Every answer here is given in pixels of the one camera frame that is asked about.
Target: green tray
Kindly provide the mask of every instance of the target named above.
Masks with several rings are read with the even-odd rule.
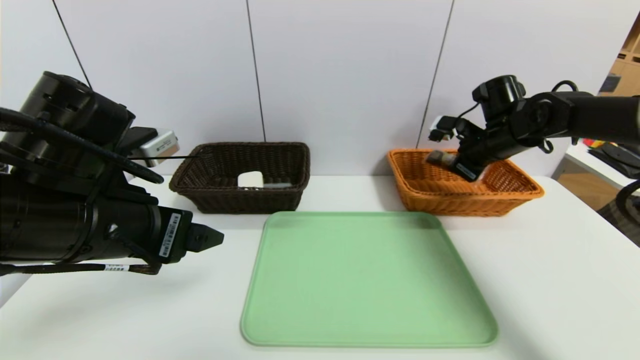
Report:
[[[498,333],[438,219],[408,212],[271,215],[241,330],[297,347],[482,347]]]

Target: basket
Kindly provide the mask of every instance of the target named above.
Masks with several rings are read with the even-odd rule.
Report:
[[[509,160],[491,164],[479,180],[469,183],[453,172],[425,163],[431,151],[397,149],[388,154],[398,193],[409,211],[499,217],[545,194],[540,185]]]
[[[169,189],[202,213],[271,214],[294,211],[309,182],[310,154],[304,143],[207,143],[199,145],[173,175]],[[243,172],[260,171],[267,183],[287,188],[238,188]]]

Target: white wall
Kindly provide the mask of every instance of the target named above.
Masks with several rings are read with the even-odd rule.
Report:
[[[243,0],[56,2],[93,89],[136,114],[134,126],[173,129],[183,155],[263,141]]]
[[[457,147],[429,142],[429,126],[471,107],[471,91],[495,76],[516,75],[528,95],[564,79],[597,93],[639,10],[640,1],[455,0],[419,146]],[[466,118],[484,127],[480,108]],[[550,155],[531,149],[512,160],[550,176],[570,141],[553,143]]]
[[[3,0],[1,6],[0,106],[19,110],[45,70],[82,79],[51,0]],[[29,276],[0,277],[0,306]]]
[[[316,175],[388,174],[415,147],[451,0],[250,0],[267,141]]]

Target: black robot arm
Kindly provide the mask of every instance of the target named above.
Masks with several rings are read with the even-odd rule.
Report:
[[[429,134],[439,142],[457,136],[457,156],[434,152],[429,162],[447,167],[467,181],[475,181],[491,163],[539,147],[553,151],[547,138],[594,138],[640,143],[640,98],[597,97],[577,91],[554,91],[524,97],[524,86],[515,76],[501,76],[483,83],[472,95],[483,108],[486,128],[460,117],[440,117]]]
[[[158,206],[157,198],[126,181],[123,171],[163,182],[131,155],[165,137],[131,127],[134,119],[124,105],[51,72],[43,73],[19,112],[0,108],[0,130],[7,132],[0,163],[12,166],[10,174],[0,174],[0,276],[154,275],[187,252],[222,243],[224,235],[193,223],[192,212]],[[80,263],[118,258],[146,264]]]

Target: barcode label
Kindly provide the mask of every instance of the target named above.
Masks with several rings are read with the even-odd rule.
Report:
[[[171,214],[171,218],[169,218],[169,225],[167,225],[166,227],[164,240],[162,241],[162,246],[160,247],[160,256],[162,256],[163,258],[167,258],[169,256],[169,252],[171,252],[173,238],[175,237],[176,229],[178,229],[180,217],[182,217],[182,215],[180,214]]]
[[[129,265],[105,264],[104,271],[129,271]]]
[[[456,167],[458,169],[460,169],[460,171],[464,172],[467,176],[469,176],[469,178],[471,180],[475,180],[476,179],[476,175],[474,173],[472,173],[471,170],[465,168],[461,163],[457,163]]]

